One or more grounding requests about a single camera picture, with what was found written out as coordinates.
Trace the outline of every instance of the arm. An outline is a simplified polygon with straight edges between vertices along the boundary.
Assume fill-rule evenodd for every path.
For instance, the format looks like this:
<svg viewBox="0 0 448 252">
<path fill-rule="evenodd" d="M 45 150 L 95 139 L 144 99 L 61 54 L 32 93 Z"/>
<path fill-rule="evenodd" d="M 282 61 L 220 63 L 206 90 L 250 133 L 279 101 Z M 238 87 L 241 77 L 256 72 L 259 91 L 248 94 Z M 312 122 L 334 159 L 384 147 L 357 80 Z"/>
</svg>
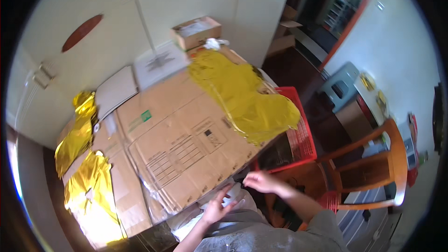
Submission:
<svg viewBox="0 0 448 252">
<path fill-rule="evenodd" d="M 243 184 L 254 188 L 260 193 L 274 193 L 278 195 L 305 223 L 309 223 L 317 213 L 324 210 L 315 200 L 297 191 L 285 182 L 277 180 L 267 172 L 250 172 L 244 178 Z"/>
<path fill-rule="evenodd" d="M 202 218 L 194 225 L 193 229 L 188 233 L 184 240 L 177 245 L 173 252 L 193 252 L 198 247 L 204 238 L 208 228 L 215 222 L 220 221 L 232 208 L 238 203 L 233 201 L 226 207 L 222 206 L 224 197 L 229 197 L 226 193 L 232 188 L 229 184 L 222 188 L 216 197 L 208 202 L 207 209 L 205 209 Z"/>
</svg>

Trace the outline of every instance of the cabinet handle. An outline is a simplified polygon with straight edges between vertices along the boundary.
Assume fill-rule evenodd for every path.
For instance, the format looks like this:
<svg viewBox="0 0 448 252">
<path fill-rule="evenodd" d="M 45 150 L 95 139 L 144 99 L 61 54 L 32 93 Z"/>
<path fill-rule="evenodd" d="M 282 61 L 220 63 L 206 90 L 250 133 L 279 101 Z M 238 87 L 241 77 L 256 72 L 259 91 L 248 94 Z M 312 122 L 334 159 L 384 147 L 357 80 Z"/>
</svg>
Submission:
<svg viewBox="0 0 448 252">
<path fill-rule="evenodd" d="M 48 87 L 48 84 L 44 85 L 39 79 L 36 78 L 36 73 L 33 75 L 33 81 L 36 82 L 36 84 L 44 90 Z"/>
<path fill-rule="evenodd" d="M 48 71 L 43 67 L 43 64 L 40 64 L 40 66 L 39 66 L 39 70 L 42 71 L 42 73 L 43 73 L 48 79 L 50 79 L 50 81 L 54 79 L 54 76 L 52 76 L 50 73 L 48 73 Z"/>
</svg>

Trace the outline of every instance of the chair backrest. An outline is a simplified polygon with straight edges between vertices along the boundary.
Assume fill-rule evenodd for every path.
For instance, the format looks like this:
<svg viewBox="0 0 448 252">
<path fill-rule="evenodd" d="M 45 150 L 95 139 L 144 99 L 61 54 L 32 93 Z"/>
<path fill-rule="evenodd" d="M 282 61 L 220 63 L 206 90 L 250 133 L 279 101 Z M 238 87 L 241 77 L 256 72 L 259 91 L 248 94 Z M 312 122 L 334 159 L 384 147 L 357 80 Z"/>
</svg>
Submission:
<svg viewBox="0 0 448 252">
<path fill-rule="evenodd" d="M 364 157 L 342 166 L 337 166 L 339 164 L 335 165 L 335 161 L 345 154 L 362 148 L 362 146 L 378 138 L 384 132 L 390 138 L 390 149 L 388 151 Z M 396 195 L 393 199 L 365 204 L 339 204 L 338 209 L 375 209 L 399 206 L 403 202 L 408 171 L 407 157 L 403 139 L 393 119 L 386 120 L 382 126 L 363 139 L 344 146 L 322 158 L 318 158 L 317 162 L 327 164 L 327 169 L 333 179 L 339 197 L 341 193 L 366 191 L 392 182 L 396 184 Z"/>
</svg>

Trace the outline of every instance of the gray t-shirt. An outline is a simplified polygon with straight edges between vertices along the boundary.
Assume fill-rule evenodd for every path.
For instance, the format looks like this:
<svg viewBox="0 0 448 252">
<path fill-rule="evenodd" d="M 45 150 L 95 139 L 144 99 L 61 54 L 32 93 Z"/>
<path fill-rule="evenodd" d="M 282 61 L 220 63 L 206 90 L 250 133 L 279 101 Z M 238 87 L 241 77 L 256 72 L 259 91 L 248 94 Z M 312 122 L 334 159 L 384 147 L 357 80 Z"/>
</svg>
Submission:
<svg viewBox="0 0 448 252">
<path fill-rule="evenodd" d="M 210 227 L 195 251 L 329 251 L 347 252 L 336 216 L 319 212 L 306 231 L 274 228 L 253 210 L 237 210 Z"/>
</svg>

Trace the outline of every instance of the gold foil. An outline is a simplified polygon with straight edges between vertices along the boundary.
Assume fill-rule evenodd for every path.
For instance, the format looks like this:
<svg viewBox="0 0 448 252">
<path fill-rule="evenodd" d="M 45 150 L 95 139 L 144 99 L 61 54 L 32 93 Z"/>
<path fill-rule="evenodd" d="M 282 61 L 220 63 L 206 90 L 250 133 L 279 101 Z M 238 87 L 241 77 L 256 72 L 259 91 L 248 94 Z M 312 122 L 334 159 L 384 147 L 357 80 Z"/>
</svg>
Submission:
<svg viewBox="0 0 448 252">
<path fill-rule="evenodd" d="M 64 189 L 65 208 L 96 244 L 127 238 L 116 214 L 110 169 L 111 164 L 100 151 L 90 151 Z"/>
<path fill-rule="evenodd" d="M 92 145 L 92 125 L 97 122 L 94 92 L 80 92 L 73 98 L 73 106 L 75 124 L 55 152 L 59 178 L 62 178 L 73 161 Z"/>
<path fill-rule="evenodd" d="M 216 51 L 204 50 L 188 66 L 191 78 L 221 106 L 233 128 L 255 145 L 289 128 L 300 112 L 280 94 L 260 94 L 262 79 L 252 65 L 236 65 Z"/>
</svg>

